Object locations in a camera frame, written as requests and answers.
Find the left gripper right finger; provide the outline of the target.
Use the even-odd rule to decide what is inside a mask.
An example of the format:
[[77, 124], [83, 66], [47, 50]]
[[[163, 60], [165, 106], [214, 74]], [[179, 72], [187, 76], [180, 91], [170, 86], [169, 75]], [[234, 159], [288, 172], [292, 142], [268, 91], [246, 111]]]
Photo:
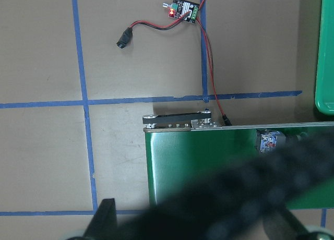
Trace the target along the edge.
[[286, 207], [265, 216], [263, 228], [268, 239], [313, 239], [313, 234]]

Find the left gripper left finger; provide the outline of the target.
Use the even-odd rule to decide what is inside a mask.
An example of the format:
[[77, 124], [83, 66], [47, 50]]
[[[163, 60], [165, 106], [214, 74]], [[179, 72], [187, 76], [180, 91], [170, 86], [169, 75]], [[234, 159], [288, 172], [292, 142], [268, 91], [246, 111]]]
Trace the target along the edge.
[[115, 230], [115, 199], [103, 199], [82, 237], [84, 239], [112, 239]]

